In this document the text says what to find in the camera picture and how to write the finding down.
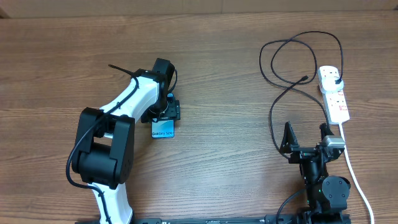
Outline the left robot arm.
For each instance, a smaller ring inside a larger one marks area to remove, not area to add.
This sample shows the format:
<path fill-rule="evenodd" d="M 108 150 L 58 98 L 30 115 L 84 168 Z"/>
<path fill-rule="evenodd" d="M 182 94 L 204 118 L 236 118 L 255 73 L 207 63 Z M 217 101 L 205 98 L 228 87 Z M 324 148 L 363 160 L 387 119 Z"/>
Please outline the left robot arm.
<path fill-rule="evenodd" d="M 120 95 L 81 112 L 65 168 L 71 185 L 93 191 L 100 212 L 97 223 L 134 221 L 126 181 L 133 167 L 136 123 L 149 123 L 152 138 L 173 138 L 181 116 L 173 94 L 178 71 L 171 61 L 157 58 L 151 70 L 125 72 L 131 79 Z"/>

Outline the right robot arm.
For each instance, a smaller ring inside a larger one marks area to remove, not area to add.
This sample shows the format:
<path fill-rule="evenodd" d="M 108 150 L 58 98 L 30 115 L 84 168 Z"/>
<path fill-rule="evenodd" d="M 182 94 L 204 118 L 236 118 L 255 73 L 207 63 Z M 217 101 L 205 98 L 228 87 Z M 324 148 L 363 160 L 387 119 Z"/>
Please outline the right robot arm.
<path fill-rule="evenodd" d="M 326 164 L 337 160 L 345 151 L 345 140 L 334 135 L 327 124 L 320 125 L 321 141 L 315 147 L 300 147 L 292 125 L 284 128 L 280 149 L 288 154 L 290 164 L 298 164 L 307 195 L 308 207 L 301 208 L 295 215 L 281 215 L 278 210 L 275 222 L 286 223 L 350 223 L 347 199 L 351 184 L 348 179 L 329 175 Z"/>

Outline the blue Samsung Galaxy smartphone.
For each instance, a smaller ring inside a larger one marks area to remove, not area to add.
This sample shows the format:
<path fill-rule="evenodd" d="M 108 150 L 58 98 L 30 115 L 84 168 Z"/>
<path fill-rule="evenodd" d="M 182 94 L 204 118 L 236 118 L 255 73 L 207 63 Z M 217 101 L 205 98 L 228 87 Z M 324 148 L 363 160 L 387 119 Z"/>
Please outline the blue Samsung Galaxy smartphone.
<path fill-rule="evenodd" d="M 162 138 L 174 138 L 175 127 L 174 120 L 152 122 L 151 124 L 151 136 L 154 139 Z"/>

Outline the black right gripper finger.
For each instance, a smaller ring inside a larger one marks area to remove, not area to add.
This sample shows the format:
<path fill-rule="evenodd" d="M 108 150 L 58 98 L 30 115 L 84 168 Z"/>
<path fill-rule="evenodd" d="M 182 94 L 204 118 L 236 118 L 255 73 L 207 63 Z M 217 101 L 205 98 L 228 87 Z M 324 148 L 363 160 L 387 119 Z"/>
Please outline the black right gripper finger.
<path fill-rule="evenodd" d="M 284 135 L 280 145 L 280 152 L 283 154 L 290 154 L 299 148 L 297 137 L 294 133 L 290 122 L 286 122 L 284 126 Z"/>
<path fill-rule="evenodd" d="M 324 139 L 326 136 L 333 135 L 333 132 L 331 131 L 328 123 L 322 123 L 320 125 L 320 133 L 321 133 L 321 139 Z"/>

